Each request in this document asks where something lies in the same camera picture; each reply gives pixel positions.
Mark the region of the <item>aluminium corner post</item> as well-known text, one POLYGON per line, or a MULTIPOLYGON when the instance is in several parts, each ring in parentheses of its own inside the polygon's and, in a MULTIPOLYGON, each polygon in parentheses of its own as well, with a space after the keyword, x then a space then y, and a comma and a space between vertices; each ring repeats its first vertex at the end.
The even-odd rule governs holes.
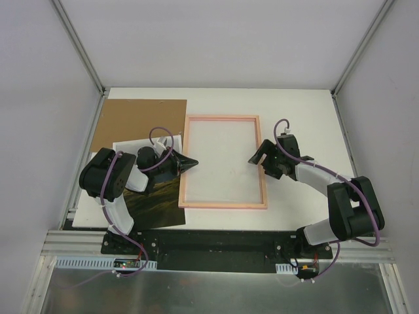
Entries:
POLYGON ((106 91, 105 86, 103 85, 101 79, 99 78, 98 72, 96 71, 78 33, 75 29, 62 1, 60 0, 51 0, 50 4, 54 9, 55 13, 57 14, 62 26, 75 49, 79 59, 81 60, 88 76, 90 77, 91 81, 94 83, 94 86, 98 90, 98 92, 103 95, 106 91))
POLYGON ((363 53, 366 51, 368 45, 372 41, 373 37, 376 35, 376 32, 379 30, 386 16, 389 14, 390 10, 396 4, 396 2, 396 0, 385 0, 382 2, 372 22, 369 24, 366 32, 364 33, 356 49, 354 50, 354 53, 351 55, 342 74, 339 76, 337 83, 331 89, 332 98, 336 98, 338 93, 341 91, 344 84, 349 79, 349 76, 355 69, 355 66, 360 61, 363 53))

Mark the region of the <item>right aluminium corner post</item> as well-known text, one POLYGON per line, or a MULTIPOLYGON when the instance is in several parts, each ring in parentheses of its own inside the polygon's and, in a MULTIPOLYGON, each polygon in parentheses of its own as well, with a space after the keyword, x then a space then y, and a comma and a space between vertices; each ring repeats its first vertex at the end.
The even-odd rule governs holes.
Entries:
POLYGON ((342 74, 339 76, 337 83, 331 89, 332 98, 336 98, 338 93, 341 91, 344 84, 349 79, 349 76, 355 69, 355 66, 360 61, 363 53, 366 51, 368 45, 372 41, 373 37, 376 35, 376 32, 379 30, 386 16, 389 14, 390 10, 396 4, 396 2, 396 0, 385 0, 382 2, 372 22, 369 24, 366 32, 364 33, 356 49, 354 50, 354 53, 351 55, 342 74))

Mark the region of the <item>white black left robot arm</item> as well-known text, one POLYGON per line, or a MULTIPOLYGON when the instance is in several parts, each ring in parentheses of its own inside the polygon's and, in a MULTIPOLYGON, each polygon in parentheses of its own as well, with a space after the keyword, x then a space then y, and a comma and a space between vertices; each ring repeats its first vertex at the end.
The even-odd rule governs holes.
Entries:
POLYGON ((141 147, 137 154, 101 148, 79 177, 79 186, 102 206, 108 230, 117 234, 115 245, 123 254, 137 250, 131 234, 134 219, 129 214, 124 191, 150 195, 156 184, 168 183, 199 164, 173 148, 141 147))

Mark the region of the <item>aluminium front rail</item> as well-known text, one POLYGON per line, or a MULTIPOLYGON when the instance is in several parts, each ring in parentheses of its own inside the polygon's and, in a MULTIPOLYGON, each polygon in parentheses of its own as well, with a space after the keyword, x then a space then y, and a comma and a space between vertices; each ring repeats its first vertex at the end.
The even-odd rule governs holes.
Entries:
MULTIPOLYGON (((334 245, 305 249, 295 232, 258 232, 226 230, 148 230, 134 234, 152 260, 171 253, 261 253, 268 258, 303 259, 317 256, 331 260, 339 253, 340 262, 395 263, 389 241, 384 238, 372 247, 371 237, 364 243, 349 240, 334 245)), ((118 235, 103 231, 53 230, 47 233, 43 256, 136 256, 139 248, 118 235)))

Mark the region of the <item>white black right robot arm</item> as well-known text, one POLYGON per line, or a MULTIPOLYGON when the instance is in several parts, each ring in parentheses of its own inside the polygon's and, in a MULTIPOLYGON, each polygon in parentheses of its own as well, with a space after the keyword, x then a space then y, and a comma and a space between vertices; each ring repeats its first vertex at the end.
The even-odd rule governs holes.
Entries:
POLYGON ((265 139, 248 160, 261 164, 264 173, 277 180, 287 176, 307 184, 327 198, 328 218, 296 231, 295 255, 310 258, 329 243, 356 240, 379 231, 385 220, 372 182, 365 176, 345 177, 323 167, 310 156, 302 156, 294 135, 282 133, 276 142, 265 139))

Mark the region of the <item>brown cardboard backing board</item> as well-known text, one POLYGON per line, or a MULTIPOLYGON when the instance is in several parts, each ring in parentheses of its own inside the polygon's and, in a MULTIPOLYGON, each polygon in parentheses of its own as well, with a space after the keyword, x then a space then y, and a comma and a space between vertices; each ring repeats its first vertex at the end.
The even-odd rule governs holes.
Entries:
POLYGON ((90 152, 113 143, 148 139, 152 128, 166 128, 173 135, 184 131, 185 99, 107 99, 90 145, 90 152))

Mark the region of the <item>mountain landscape photo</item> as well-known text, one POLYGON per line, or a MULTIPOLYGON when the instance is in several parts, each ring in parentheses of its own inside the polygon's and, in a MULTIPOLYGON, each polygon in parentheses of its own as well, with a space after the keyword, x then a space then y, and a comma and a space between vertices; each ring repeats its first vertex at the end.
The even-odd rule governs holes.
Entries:
POLYGON ((180 178, 156 183, 147 194, 127 183, 123 195, 137 231, 182 226, 186 224, 185 210, 178 206, 180 178))

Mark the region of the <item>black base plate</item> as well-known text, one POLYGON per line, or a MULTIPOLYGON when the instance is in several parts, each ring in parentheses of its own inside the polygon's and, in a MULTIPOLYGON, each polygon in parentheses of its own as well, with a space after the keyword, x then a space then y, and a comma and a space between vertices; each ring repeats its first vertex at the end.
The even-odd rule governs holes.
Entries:
POLYGON ((295 255, 296 232, 147 230, 129 236, 106 232, 101 253, 137 256, 141 245, 158 270, 237 273, 274 273, 275 264, 333 257, 327 246, 310 257, 295 255))

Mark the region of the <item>left aluminium corner post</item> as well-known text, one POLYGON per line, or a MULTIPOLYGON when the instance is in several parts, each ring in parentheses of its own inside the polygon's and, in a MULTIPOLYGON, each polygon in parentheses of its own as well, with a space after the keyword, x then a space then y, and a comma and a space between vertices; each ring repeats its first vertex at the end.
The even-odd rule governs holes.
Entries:
POLYGON ((96 71, 78 33, 75 29, 62 1, 60 0, 51 0, 50 4, 54 9, 55 13, 57 14, 62 26, 75 49, 79 59, 81 60, 88 76, 90 77, 91 81, 94 83, 94 86, 98 90, 98 92, 103 95, 106 91, 105 86, 103 85, 101 79, 99 78, 98 72, 96 71))

